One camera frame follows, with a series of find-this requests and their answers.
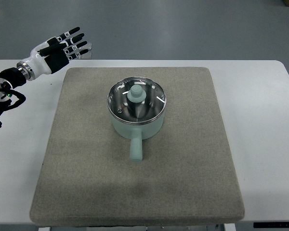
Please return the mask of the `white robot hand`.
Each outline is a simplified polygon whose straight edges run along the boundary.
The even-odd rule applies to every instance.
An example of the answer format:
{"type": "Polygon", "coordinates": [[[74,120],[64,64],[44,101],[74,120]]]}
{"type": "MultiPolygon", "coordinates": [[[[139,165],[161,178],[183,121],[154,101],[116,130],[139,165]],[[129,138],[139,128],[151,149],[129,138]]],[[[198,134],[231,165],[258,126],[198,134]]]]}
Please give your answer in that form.
{"type": "Polygon", "coordinates": [[[84,34],[68,38],[78,31],[80,27],[75,27],[36,46],[28,58],[17,63],[16,68],[26,80],[35,80],[43,74],[49,75],[61,70],[69,64],[69,60],[80,58],[87,53],[87,50],[72,53],[87,44],[87,41],[76,44],[83,39],[84,34]]]}

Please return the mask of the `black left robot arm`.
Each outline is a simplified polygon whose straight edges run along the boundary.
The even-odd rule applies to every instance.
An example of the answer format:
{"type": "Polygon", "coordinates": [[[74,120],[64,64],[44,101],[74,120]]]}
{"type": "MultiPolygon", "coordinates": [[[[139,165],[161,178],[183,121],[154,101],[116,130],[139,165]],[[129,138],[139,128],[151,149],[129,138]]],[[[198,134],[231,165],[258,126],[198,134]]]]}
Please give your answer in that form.
{"type": "Polygon", "coordinates": [[[41,75],[50,75],[67,66],[70,61],[86,54],[88,49],[81,49],[87,44],[84,34],[74,34],[80,31],[75,27],[61,35],[52,37],[36,46],[16,67],[0,72],[0,116],[3,112],[17,108],[25,102],[26,97],[15,88],[41,75]]]}

